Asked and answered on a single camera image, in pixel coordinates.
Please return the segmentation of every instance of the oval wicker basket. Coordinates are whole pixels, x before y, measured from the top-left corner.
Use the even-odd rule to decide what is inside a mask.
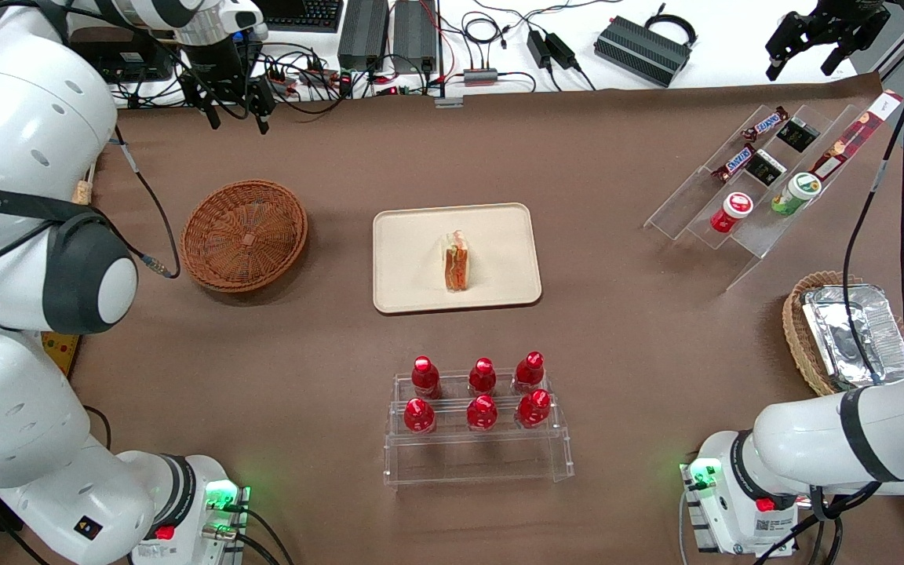
[[[200,285],[245,293],[277,279],[305,247],[308,218],[279,184],[248,180],[223,186],[191,212],[180,249]]]
[[[804,376],[807,386],[815,390],[818,396],[842,391],[833,386],[832,380],[829,379],[829,375],[822,365],[818,345],[815,343],[815,338],[811,336],[811,330],[807,328],[807,319],[804,318],[804,311],[800,308],[800,295],[805,290],[814,289],[817,286],[842,285],[842,283],[842,272],[813,272],[801,279],[793,290],[790,290],[786,301],[783,301],[783,333],[786,335],[786,343],[790,346],[790,355],[793,355],[793,361],[800,370],[800,375]],[[857,285],[857,283],[863,283],[863,279],[850,275],[850,285]],[[901,330],[902,319],[896,316],[895,322]]]

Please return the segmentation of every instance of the clear acrylic stand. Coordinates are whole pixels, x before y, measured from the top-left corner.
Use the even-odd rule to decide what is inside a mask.
[[[395,376],[386,426],[386,469],[389,487],[421,483],[485,483],[503,479],[553,479],[557,483],[574,476],[570,458],[570,433],[549,376],[541,386],[549,391],[549,418],[534,429],[518,427],[514,411],[521,396],[512,393],[513,368],[496,369],[498,386],[494,403],[498,422],[487,432],[473,432],[466,425],[466,407],[473,400],[468,371],[443,374],[442,399],[429,400],[435,409],[436,429],[418,436],[403,422],[406,401],[415,396],[409,374]]]
[[[778,161],[779,164],[786,168],[786,172],[776,178],[771,185],[767,186],[750,172],[740,170],[726,184],[722,184],[719,180],[711,176],[711,173],[722,165],[735,157],[744,147],[745,140],[740,133],[743,129],[756,125],[757,122],[763,121],[772,114],[774,110],[767,106],[761,106],[754,112],[749,119],[743,122],[734,133],[722,144],[720,149],[715,151],[713,156],[707,160],[696,172],[693,172],[682,183],[675,192],[668,197],[661,207],[657,208],[654,214],[643,223],[645,228],[653,225],[661,230],[669,239],[678,239],[684,233],[689,232],[695,235],[703,243],[711,248],[718,250],[728,240],[732,244],[749,251],[753,257],[749,263],[738,273],[738,276],[732,280],[727,286],[730,289],[744,276],[748,275],[763,260],[765,255],[772,250],[786,229],[796,221],[797,216],[804,211],[804,208],[797,210],[794,214],[783,216],[776,213],[771,208],[771,200],[779,191],[781,191],[786,181],[799,172],[811,170],[818,157],[822,156],[826,150],[833,146],[836,139],[850,124],[860,117],[862,111],[855,106],[847,106],[846,110],[839,114],[836,119],[828,119],[824,115],[819,114],[813,108],[801,106],[794,112],[797,117],[809,126],[813,126],[818,132],[818,138],[811,142],[807,149],[800,153],[794,150],[788,144],[779,139],[775,132],[782,128],[778,125],[774,128],[774,132],[765,133],[764,138],[753,143],[756,150],[766,151],[769,156]],[[831,177],[829,182],[822,187],[822,193],[829,189],[833,180],[839,178],[842,169],[846,167],[846,163],[840,170],[837,170]],[[732,192],[746,193],[756,204],[753,213],[749,217],[742,219],[736,223],[729,233],[721,233],[711,228],[710,216],[712,216],[722,204],[724,198]]]

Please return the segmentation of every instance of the white lid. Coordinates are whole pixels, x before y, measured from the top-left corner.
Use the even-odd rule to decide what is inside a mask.
[[[743,192],[732,192],[724,200],[724,213],[742,219],[753,211],[753,200]]]
[[[822,192],[822,182],[811,173],[797,173],[793,175],[786,187],[790,190],[790,196],[799,200],[811,200]]]

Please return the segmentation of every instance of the white table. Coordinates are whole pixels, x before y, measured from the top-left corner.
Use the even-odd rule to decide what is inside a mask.
[[[537,7],[552,4],[552,0],[532,2],[531,0],[481,0],[488,6],[513,8],[527,13]],[[676,75],[671,89],[692,89],[706,86],[751,86],[767,85],[769,80],[765,71],[769,65],[765,42],[775,31],[783,14],[796,10],[807,14],[817,0],[668,0],[665,13],[671,13],[687,19],[696,29],[697,42],[693,45],[688,64]],[[656,85],[647,82],[603,60],[593,52],[593,43],[603,29],[609,25],[609,19],[620,15],[631,21],[643,23],[656,14],[660,0],[624,0],[618,4],[598,3],[580,8],[539,15],[534,22],[555,32],[577,54],[578,62],[585,69],[589,78],[598,89],[657,89]],[[459,27],[463,14],[470,10],[480,10],[490,14],[503,27],[517,21],[516,16],[479,7],[473,0],[440,0],[441,14],[452,25]],[[486,35],[490,26],[477,24],[474,35]],[[685,33],[674,24],[659,23],[652,30],[667,36],[675,42],[685,42]],[[537,69],[528,53],[527,25],[514,27],[505,35],[507,48],[502,49],[499,42],[491,46],[489,64],[498,71],[524,71],[537,79],[538,92],[556,90],[543,69]],[[340,33],[286,33],[270,32],[269,42],[293,42],[309,46],[316,50],[320,57],[330,62],[330,68],[337,68],[337,47]],[[449,46],[455,53],[456,68],[462,72],[463,65],[469,67],[469,57],[463,38],[454,33],[445,33],[447,42],[443,42],[445,71],[449,71],[451,56]],[[832,46],[819,46],[801,53],[790,60],[778,83],[792,82],[831,82],[840,78],[856,75],[853,64],[849,60],[840,64],[831,76],[824,76],[821,71],[822,62],[829,56]],[[287,53],[292,47],[266,46],[264,53],[270,57]],[[474,60],[479,65],[476,48],[473,47]],[[556,82],[564,90],[586,90],[588,83],[576,71],[564,71],[555,64]],[[519,93],[528,92],[531,81],[524,76],[513,76],[517,80],[504,80],[491,86],[465,87],[461,78],[454,80],[446,89],[448,97],[462,97],[473,93]],[[419,76],[403,75],[394,82],[398,86],[411,86],[414,89],[421,85]],[[146,83],[140,90],[141,96],[161,92],[169,82]],[[355,95],[362,93],[363,85],[355,88]],[[308,92],[304,86],[299,90],[302,100],[308,100]],[[432,90],[437,96],[438,90]],[[175,103],[176,97],[163,97],[159,103]]]

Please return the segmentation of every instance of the red button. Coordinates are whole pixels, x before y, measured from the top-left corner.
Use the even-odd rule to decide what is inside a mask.
[[[756,508],[760,512],[770,512],[776,510],[776,504],[769,498],[760,498],[756,501]]]
[[[172,540],[173,526],[160,526],[159,528],[155,528],[155,539]]]

